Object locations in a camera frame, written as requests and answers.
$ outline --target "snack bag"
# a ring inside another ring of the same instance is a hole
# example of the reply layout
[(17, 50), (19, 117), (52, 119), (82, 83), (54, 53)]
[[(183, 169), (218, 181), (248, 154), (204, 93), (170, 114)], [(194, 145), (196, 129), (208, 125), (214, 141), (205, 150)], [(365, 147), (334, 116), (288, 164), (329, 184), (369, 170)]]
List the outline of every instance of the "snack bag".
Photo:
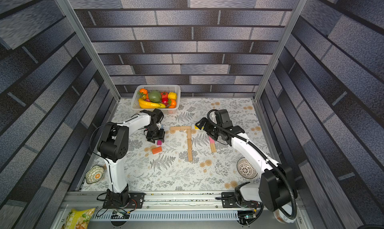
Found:
[(84, 211), (72, 209), (61, 229), (87, 229), (89, 220), (94, 212), (94, 208)]

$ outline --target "red block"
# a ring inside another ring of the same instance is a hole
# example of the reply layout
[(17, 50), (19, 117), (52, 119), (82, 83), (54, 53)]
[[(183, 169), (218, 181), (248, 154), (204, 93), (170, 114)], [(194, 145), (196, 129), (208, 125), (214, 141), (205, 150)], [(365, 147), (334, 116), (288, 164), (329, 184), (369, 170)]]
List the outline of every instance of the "red block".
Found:
[(156, 154), (156, 153), (159, 153), (161, 151), (163, 151), (163, 150), (161, 149), (161, 146), (159, 146), (159, 147), (156, 147), (156, 148), (152, 149), (152, 154)]

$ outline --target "small bowl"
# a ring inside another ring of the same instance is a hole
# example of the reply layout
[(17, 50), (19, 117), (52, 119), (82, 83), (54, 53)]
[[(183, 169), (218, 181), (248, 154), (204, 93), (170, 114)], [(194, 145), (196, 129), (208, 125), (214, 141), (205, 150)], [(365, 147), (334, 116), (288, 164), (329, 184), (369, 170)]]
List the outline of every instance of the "small bowl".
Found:
[(104, 168), (99, 165), (94, 165), (87, 173), (85, 174), (85, 179), (87, 184), (92, 184), (98, 182), (104, 173)]

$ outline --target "plastic basket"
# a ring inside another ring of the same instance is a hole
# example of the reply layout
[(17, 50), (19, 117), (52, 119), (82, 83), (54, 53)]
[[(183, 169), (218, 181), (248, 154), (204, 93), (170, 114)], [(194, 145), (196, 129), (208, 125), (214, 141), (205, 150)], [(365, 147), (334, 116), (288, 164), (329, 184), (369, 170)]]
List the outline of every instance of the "plastic basket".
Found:
[(175, 108), (158, 108), (164, 114), (175, 114), (180, 104), (180, 86), (179, 85), (140, 85), (136, 88), (132, 97), (131, 108), (134, 111), (148, 110), (153, 111), (153, 108), (141, 108), (138, 99), (140, 98), (138, 92), (141, 88), (146, 89), (148, 92), (156, 90), (159, 92), (175, 92), (177, 94)]

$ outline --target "yellow pepper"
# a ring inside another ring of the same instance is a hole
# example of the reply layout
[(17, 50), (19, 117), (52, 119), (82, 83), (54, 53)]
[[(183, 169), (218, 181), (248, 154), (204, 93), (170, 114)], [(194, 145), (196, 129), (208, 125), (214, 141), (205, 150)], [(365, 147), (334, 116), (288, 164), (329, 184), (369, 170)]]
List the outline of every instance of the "yellow pepper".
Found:
[(175, 99), (177, 98), (177, 94), (175, 92), (168, 93), (168, 99)]
[(160, 108), (160, 104), (156, 102), (147, 102), (144, 101), (142, 98), (139, 98), (139, 106), (141, 108)]

